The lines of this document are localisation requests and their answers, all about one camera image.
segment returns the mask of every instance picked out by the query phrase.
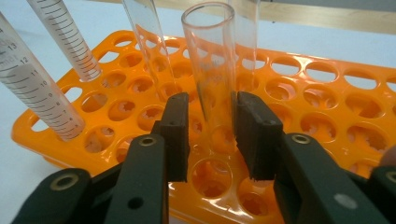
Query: orange test tube rack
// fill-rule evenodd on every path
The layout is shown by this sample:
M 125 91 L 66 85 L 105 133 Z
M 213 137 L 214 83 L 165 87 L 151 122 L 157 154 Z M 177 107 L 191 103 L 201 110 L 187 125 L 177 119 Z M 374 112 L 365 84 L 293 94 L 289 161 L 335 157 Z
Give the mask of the orange test tube rack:
M 190 96 L 188 183 L 169 184 L 171 214 L 189 222 L 282 223 L 273 183 L 250 180 L 238 150 L 207 147 L 185 39 L 166 37 L 165 43 L 177 87 Z M 72 104 L 85 120 L 84 132 L 64 142 L 49 128 L 34 131 L 38 117 L 26 110 L 16 120 L 12 138 L 60 167 L 98 175 L 124 160 L 134 137 L 150 132 L 165 102 L 156 93 L 132 32 L 109 35 L 92 53 L 97 59 L 117 57 L 100 60 L 103 74 L 92 82 L 81 82 L 70 70 L 57 83 L 65 93 L 81 89 Z M 286 133 L 315 137 L 342 168 L 367 177 L 383 152 L 396 145 L 396 69 L 268 49 L 258 49 L 257 60 L 248 91 L 273 109 Z M 280 74 L 278 65 L 295 71 Z M 250 79 L 241 73 L 236 80 L 243 90 Z M 372 88 L 362 89 L 359 81 Z M 166 84 L 160 88 L 166 91 Z

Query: wooden edge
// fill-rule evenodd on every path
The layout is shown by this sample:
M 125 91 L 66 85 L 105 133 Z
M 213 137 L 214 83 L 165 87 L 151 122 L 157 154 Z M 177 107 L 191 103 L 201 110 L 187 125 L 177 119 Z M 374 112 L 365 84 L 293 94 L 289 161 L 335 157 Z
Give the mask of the wooden edge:
M 121 3 L 121 0 L 90 0 Z M 186 10 L 202 0 L 154 0 L 156 7 Z M 396 35 L 396 12 L 261 2 L 260 19 Z

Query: table surface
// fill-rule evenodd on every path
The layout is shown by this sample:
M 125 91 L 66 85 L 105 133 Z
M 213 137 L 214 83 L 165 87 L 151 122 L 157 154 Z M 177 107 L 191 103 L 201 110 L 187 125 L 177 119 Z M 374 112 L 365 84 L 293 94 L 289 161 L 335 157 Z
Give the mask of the table surface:
M 90 48 L 112 32 L 131 30 L 121 4 L 64 2 Z M 0 10 L 54 80 L 71 68 L 26 1 L 0 1 Z M 165 35 L 183 36 L 181 10 L 159 7 L 158 14 Z M 259 47 L 396 67 L 396 35 L 383 33 L 260 21 Z M 0 223 L 9 223 L 38 183 L 59 169 L 11 140 L 13 122 L 26 106 L 4 85 L 0 85 L 0 105 Z

